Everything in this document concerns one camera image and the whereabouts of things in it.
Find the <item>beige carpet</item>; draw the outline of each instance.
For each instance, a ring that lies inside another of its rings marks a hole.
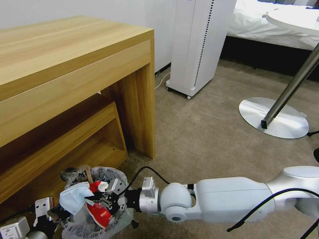
[[[156,85],[169,69],[156,77]],[[170,182],[196,183],[201,179],[244,176],[259,182],[275,177],[283,168],[319,166],[312,152],[319,135],[286,140],[263,134],[239,114],[239,103],[249,97],[276,99],[291,77],[220,61],[215,77],[192,100],[166,91],[165,81],[156,89],[156,158],[130,152],[121,166],[130,180],[148,165]],[[319,83],[306,81],[289,105],[308,115],[310,130],[319,130]],[[154,176],[145,170],[143,177]],[[155,175],[158,186],[163,182]],[[128,226],[115,238],[299,238],[314,219],[297,210],[270,214],[262,222],[246,223],[227,233],[231,225],[187,221],[174,224],[164,216],[135,213],[138,229]],[[312,233],[309,238],[318,238]]]

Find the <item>power cord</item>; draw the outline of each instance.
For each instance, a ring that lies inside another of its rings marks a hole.
[[[157,87],[159,87],[159,86],[161,85],[161,83],[163,82],[164,78],[165,78],[166,76],[168,76],[169,74],[170,74],[170,73],[167,73],[167,74],[163,77],[163,79],[160,81],[160,83],[159,83],[159,85],[158,85]]]
[[[26,208],[26,209],[24,209],[24,210],[22,210],[22,211],[16,212],[15,214],[12,214],[11,216],[6,217],[5,219],[2,219],[2,220],[0,221],[0,225],[3,224],[3,223],[5,223],[5,222],[8,221],[9,219],[12,219],[12,218],[14,218],[14,217],[16,217],[16,216],[18,216],[18,215],[24,213],[24,212],[35,212],[35,211],[36,211],[36,210],[35,210],[35,205],[32,204],[32,205],[30,205],[28,208]]]
[[[257,206],[255,206],[252,210],[250,210],[249,213],[246,214],[246,216],[244,216],[239,222],[237,222],[234,226],[230,227],[227,229],[227,232],[231,232],[232,230],[241,227],[244,223],[245,220],[247,220],[255,211],[257,211],[260,207],[262,207],[264,204],[266,204],[268,201],[270,201],[271,199],[273,199],[274,197],[286,193],[286,192],[290,192],[290,191],[302,191],[302,192],[306,192],[306,193],[310,193],[312,195],[315,195],[316,197],[319,198],[319,194],[315,193],[314,191],[308,190],[308,189],[302,189],[302,188],[290,188],[290,189],[285,189],[282,191],[279,191],[277,193],[274,193],[273,195],[269,196],[268,198],[266,198],[265,200],[263,200],[261,203],[259,203]],[[317,225],[318,226],[319,223],[319,218],[317,219],[317,221],[302,235],[302,237],[300,237],[300,239],[304,239],[306,238],[315,228]]]
[[[149,166],[143,166],[143,167],[140,168],[139,171],[137,171],[137,173],[135,174],[135,176],[133,177],[133,179],[131,180],[131,182],[129,183],[129,185],[128,185],[118,196],[122,195],[123,193],[125,193],[125,192],[129,189],[129,187],[130,187],[130,186],[133,184],[133,182],[136,180],[136,178],[137,178],[137,176],[140,174],[140,172],[141,172],[143,169],[145,169],[145,168],[152,170],[157,176],[159,176],[160,179],[162,179],[165,183],[169,184],[169,182],[166,181],[166,180],[165,180],[158,172],[156,172],[154,169],[152,169],[152,168],[149,167]]]

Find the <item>white air purifier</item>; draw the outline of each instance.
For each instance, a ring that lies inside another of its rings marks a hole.
[[[170,79],[191,99],[213,77],[236,0],[177,0]]]

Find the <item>plastic trash bag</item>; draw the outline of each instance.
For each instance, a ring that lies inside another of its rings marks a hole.
[[[85,173],[86,166],[81,166],[79,169],[61,173],[61,177],[66,181],[65,188],[70,187],[71,185],[87,181],[87,176]],[[127,178],[125,174],[115,168],[110,167],[95,167],[91,168],[91,175],[93,181],[104,181],[110,182],[112,179],[118,178],[121,180],[125,186],[128,185]],[[72,217],[68,220],[61,222],[63,227],[62,238],[63,239],[79,239],[79,238],[96,238],[104,239],[110,238],[114,234],[123,230],[127,227],[133,220],[133,209],[127,208],[125,211],[119,211],[110,221],[106,228],[101,228],[93,220],[91,223],[81,223],[74,222]]]

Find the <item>metal pole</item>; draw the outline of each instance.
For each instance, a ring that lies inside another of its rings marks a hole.
[[[263,129],[267,129],[267,126],[278,115],[278,113],[282,110],[282,108],[287,104],[290,98],[298,90],[302,81],[310,75],[310,73],[318,65],[318,63],[319,63],[319,44],[317,44],[317,46],[308,56],[307,60],[299,69],[297,74],[289,82],[285,90],[281,93],[281,95],[276,100],[274,105],[268,111],[265,118],[261,121],[261,127]]]

